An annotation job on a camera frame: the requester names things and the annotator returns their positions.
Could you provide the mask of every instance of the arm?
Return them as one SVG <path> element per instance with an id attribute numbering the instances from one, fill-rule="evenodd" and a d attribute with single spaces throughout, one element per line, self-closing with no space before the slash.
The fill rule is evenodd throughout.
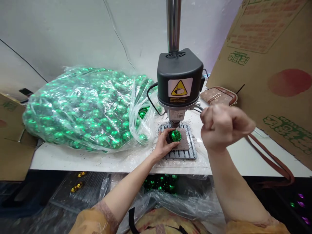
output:
<path id="1" fill-rule="evenodd" d="M 204 124 L 201 136 L 223 213 L 232 220 L 265 222 L 270 215 L 240 175 L 226 149 L 251 133 L 255 123 L 242 110 L 225 105 L 210 106 L 201 113 L 201 119 Z"/>
<path id="2" fill-rule="evenodd" d="M 155 150 L 100 201 L 108 206 L 118 223 L 123 220 L 155 163 L 179 144 L 179 142 L 170 144 L 166 142 L 167 135 L 173 130 L 174 128 L 167 128 L 163 133 L 159 132 Z"/>

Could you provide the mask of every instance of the woman's left hand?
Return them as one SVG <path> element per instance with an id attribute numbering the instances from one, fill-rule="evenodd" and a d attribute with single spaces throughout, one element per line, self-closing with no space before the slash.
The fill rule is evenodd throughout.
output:
<path id="1" fill-rule="evenodd" d="M 163 132 L 159 131 L 156 147 L 150 154 L 150 157 L 155 160 L 155 163 L 161 160 L 174 147 L 180 144 L 179 141 L 171 142 L 170 144 L 167 143 L 166 137 L 168 136 L 169 132 L 173 130 L 175 130 L 175 128 L 166 128 Z"/>

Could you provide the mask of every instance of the bag of green balls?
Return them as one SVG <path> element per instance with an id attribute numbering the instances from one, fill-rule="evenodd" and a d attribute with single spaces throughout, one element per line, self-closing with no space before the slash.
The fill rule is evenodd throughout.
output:
<path id="1" fill-rule="evenodd" d="M 118 152 L 154 140 L 146 75 L 71 67 L 31 95 L 23 122 L 46 142 L 74 149 Z"/>

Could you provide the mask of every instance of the white wall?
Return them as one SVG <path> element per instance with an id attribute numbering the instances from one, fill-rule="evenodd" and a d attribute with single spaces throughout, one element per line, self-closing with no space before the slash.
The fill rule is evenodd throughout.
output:
<path id="1" fill-rule="evenodd" d="M 156 80 L 158 56 L 167 52 L 165 0 L 107 2 L 137 72 Z M 182 1 L 180 49 L 190 48 L 208 72 L 240 3 L 241 0 Z M 102 0 L 1 0 L 0 38 L 48 81 L 60 75 L 63 66 L 77 64 L 133 70 Z M 2 50 L 1 61 L 9 56 Z M 22 69 L 18 63 L 14 67 Z M 27 80 L 36 83 L 36 87 L 43 84 L 38 75 L 36 81 L 14 73 L 3 77 L 0 68 L 1 89 L 14 88 L 8 79 L 19 84 L 26 84 Z"/>

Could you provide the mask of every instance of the forearm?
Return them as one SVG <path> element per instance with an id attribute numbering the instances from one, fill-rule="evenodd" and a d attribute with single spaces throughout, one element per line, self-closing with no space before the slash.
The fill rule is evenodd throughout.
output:
<path id="1" fill-rule="evenodd" d="M 232 220 L 263 222 L 269 215 L 236 169 L 227 150 L 208 151 L 215 190 L 225 216 Z"/>
<path id="2" fill-rule="evenodd" d="M 118 223 L 123 220 L 154 164 L 153 157 L 147 157 L 101 201 L 106 203 Z"/>

